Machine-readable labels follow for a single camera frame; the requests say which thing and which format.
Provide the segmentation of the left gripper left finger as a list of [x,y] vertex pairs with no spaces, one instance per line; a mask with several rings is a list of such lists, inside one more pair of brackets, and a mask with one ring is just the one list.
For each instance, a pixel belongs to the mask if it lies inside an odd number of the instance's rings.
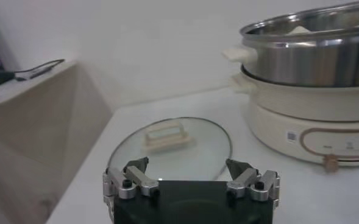
[[160,194],[158,180],[153,180],[145,175],[149,164],[149,158],[144,157],[129,161],[119,170],[115,167],[107,167],[104,171],[104,198],[118,196],[123,200],[136,197],[138,191],[146,197],[156,197]]

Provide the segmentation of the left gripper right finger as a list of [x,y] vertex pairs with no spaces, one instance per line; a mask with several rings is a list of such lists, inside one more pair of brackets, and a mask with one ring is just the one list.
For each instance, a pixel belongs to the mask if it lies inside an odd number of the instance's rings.
[[261,174],[249,163],[226,159],[226,166],[232,177],[227,182],[227,192],[234,198],[249,196],[254,201],[280,201],[280,176],[273,170]]

